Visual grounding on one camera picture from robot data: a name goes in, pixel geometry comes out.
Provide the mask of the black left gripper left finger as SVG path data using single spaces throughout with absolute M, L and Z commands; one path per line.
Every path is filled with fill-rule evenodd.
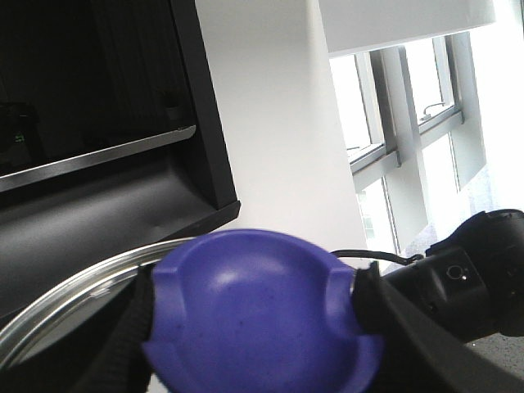
M 151 329 L 149 268 L 80 327 L 1 373 L 2 392 L 145 392 L 151 367 L 142 343 Z

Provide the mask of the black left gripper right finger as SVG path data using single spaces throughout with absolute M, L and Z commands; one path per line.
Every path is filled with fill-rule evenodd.
M 476 355 L 380 276 L 356 271 L 352 302 L 360 326 L 384 340 L 368 392 L 522 392 L 523 380 Z

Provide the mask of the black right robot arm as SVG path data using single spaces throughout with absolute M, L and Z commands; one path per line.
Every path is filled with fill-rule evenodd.
M 385 347 L 372 392 L 520 392 L 521 379 L 468 343 L 523 334 L 523 213 L 481 212 L 424 257 L 381 275 L 360 270 L 352 293 L 364 331 Z

